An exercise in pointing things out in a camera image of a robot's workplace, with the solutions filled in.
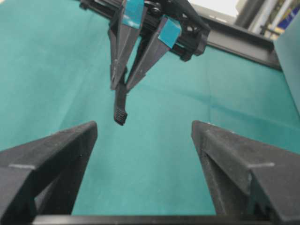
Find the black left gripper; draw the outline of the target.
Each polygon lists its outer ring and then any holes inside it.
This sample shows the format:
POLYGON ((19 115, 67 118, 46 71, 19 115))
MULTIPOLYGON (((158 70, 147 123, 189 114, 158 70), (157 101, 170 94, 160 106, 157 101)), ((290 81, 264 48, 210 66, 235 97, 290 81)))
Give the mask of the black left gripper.
POLYGON ((146 73, 170 50, 182 61, 201 55, 210 27, 187 0, 124 0, 109 23, 111 44, 111 89, 123 76, 135 43, 144 46, 136 56, 126 88, 132 90, 146 73))

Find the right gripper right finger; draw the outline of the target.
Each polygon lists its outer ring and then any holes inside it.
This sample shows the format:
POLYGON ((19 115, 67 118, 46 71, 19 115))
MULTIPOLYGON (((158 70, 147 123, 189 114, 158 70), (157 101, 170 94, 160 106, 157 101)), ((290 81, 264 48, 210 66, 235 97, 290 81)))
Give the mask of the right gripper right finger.
POLYGON ((299 224, 299 154, 198 120, 191 136, 218 215, 299 224))

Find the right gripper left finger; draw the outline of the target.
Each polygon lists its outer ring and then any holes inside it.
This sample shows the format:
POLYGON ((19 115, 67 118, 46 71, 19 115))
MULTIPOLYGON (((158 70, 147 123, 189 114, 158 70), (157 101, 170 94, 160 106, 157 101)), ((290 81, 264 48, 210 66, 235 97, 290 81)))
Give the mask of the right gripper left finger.
POLYGON ((89 121, 0 153, 0 222, 70 215, 98 136, 89 121))

